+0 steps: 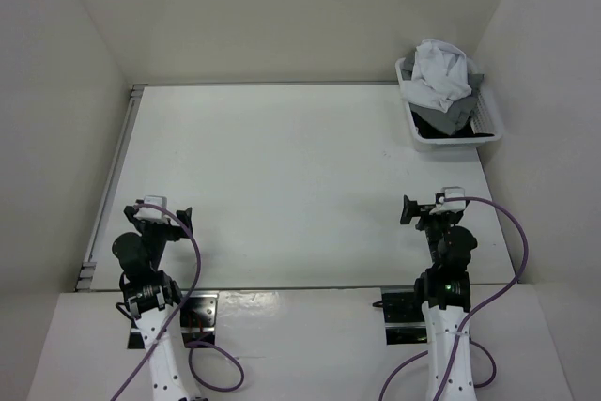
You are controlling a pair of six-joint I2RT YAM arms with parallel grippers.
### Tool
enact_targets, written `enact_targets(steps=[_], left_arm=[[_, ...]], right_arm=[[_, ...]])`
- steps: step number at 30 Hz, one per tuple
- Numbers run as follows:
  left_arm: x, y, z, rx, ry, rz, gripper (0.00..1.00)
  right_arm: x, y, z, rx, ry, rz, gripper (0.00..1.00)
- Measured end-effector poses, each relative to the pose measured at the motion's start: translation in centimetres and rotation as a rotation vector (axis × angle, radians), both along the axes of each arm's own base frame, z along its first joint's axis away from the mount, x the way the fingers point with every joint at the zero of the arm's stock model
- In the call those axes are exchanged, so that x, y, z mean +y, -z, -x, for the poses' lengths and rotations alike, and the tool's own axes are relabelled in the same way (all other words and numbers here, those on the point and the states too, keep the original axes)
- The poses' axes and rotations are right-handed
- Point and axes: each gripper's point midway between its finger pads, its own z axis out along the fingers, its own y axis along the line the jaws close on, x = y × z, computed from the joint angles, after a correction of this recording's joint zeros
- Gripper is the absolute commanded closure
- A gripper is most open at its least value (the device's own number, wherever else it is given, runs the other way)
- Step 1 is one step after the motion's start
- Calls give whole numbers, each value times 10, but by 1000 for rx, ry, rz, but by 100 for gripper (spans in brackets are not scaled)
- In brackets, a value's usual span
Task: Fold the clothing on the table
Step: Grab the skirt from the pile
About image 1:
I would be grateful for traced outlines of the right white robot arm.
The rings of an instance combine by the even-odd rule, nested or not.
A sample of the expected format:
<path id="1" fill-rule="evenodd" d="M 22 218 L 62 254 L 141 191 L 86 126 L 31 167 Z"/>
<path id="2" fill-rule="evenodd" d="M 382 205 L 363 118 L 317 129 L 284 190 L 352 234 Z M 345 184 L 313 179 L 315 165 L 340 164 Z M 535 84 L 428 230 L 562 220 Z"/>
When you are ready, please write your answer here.
<path id="1" fill-rule="evenodd" d="M 412 311 L 426 326 L 428 400 L 476 398 L 470 362 L 468 265 L 478 242 L 459 225 L 468 205 L 464 196 L 464 189 L 447 187 L 432 204 L 405 197 L 399 220 L 402 225 L 417 221 L 432 261 L 416 280 L 411 296 Z"/>

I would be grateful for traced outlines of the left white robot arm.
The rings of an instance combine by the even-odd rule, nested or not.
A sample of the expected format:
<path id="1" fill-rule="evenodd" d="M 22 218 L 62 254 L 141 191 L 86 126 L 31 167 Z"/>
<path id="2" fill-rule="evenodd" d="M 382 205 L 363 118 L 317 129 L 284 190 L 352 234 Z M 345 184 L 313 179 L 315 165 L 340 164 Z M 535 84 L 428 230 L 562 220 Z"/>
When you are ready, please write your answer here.
<path id="1" fill-rule="evenodd" d="M 112 253 L 123 270 L 119 286 L 125 308 L 146 351 L 133 373 L 149 370 L 154 400 L 194 400 L 199 392 L 193 378 L 178 367 L 185 360 L 179 322 L 186 316 L 187 302 L 177 283 L 159 269 L 166 244 L 187 236 L 183 227 L 192 225 L 192 211 L 179 210 L 178 223 L 173 225 L 166 206 L 165 197 L 146 196 L 125 207 L 135 230 L 118 236 Z"/>

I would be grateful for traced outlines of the white skirt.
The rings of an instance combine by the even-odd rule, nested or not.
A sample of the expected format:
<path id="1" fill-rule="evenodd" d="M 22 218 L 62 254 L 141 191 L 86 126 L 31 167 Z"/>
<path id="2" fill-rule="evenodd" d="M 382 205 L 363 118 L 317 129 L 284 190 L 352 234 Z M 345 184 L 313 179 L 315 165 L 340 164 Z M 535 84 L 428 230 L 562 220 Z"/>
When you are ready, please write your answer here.
<path id="1" fill-rule="evenodd" d="M 403 83 L 410 104 L 446 113 L 471 91 L 468 58 L 462 50 L 437 39 L 425 39 L 416 47 L 411 77 Z"/>

